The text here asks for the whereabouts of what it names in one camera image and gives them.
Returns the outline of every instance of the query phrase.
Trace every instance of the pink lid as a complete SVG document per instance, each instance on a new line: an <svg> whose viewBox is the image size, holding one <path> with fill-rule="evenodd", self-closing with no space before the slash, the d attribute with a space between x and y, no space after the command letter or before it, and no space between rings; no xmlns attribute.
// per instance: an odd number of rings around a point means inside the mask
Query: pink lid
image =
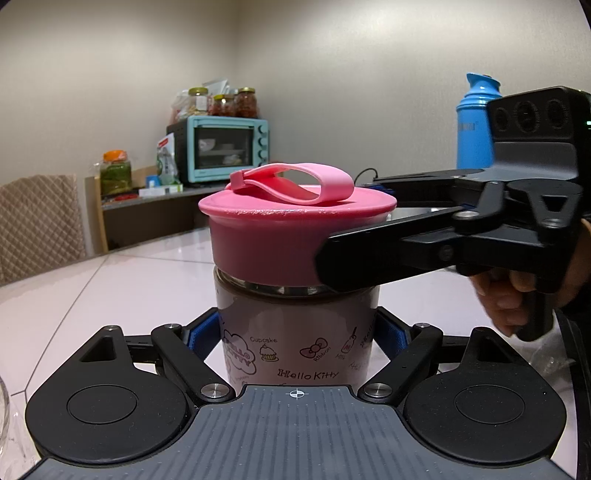
<svg viewBox="0 0 591 480"><path fill-rule="evenodd" d="M300 170L320 185L299 186L275 174ZM226 190L199 202L210 216L213 259L225 273L263 285L320 284L314 256L331 234L379 223L396 199L355 188L349 175L320 164L270 164L235 172Z"/></svg>

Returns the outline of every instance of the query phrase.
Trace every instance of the quilted chair cushion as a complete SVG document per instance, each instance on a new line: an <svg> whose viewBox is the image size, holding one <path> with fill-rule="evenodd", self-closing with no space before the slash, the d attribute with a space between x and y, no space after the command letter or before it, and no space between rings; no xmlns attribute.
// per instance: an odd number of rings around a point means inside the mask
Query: quilted chair cushion
<svg viewBox="0 0 591 480"><path fill-rule="evenodd" d="M75 175L0 186L0 284L86 256Z"/></svg>

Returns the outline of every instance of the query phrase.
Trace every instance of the crosshair marking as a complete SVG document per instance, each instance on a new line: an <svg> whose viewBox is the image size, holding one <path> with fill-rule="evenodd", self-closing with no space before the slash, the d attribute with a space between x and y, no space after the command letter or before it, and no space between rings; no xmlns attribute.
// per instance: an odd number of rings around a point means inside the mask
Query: crosshair marking
<svg viewBox="0 0 591 480"><path fill-rule="evenodd" d="M302 390L293 390L289 393L286 393L286 395L289 395L292 398L301 398L304 395L309 395L309 394L302 392Z"/></svg>

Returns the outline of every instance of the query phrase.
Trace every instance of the oven window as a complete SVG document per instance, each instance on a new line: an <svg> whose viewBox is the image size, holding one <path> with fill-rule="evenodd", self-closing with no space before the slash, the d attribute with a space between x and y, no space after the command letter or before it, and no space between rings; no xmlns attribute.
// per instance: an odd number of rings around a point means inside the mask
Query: oven window
<svg viewBox="0 0 591 480"><path fill-rule="evenodd" d="M196 128L195 168L252 165L252 128Z"/></svg>

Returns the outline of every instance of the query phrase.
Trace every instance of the metal screw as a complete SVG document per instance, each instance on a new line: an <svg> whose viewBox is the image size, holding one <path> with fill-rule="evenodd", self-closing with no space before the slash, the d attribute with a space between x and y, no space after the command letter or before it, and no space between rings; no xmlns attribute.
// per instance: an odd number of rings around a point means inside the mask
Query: metal screw
<svg viewBox="0 0 591 480"><path fill-rule="evenodd" d="M230 393L227 385L221 383L210 383L201 389L201 395L207 398L222 398Z"/></svg>
<svg viewBox="0 0 591 480"><path fill-rule="evenodd" d="M455 218L474 218L479 215L480 213L475 212L474 210L464 210L462 212L457 212L453 214Z"/></svg>
<svg viewBox="0 0 591 480"><path fill-rule="evenodd" d="M385 383L370 383L365 385L363 393L372 398L386 398L392 394L392 387Z"/></svg>
<svg viewBox="0 0 591 480"><path fill-rule="evenodd" d="M564 226L564 222L559 218L545 218L541 223L547 228L561 228Z"/></svg>
<svg viewBox="0 0 591 480"><path fill-rule="evenodd" d="M451 245L443 245L439 249L439 258L444 262L449 262L453 258L453 247Z"/></svg>

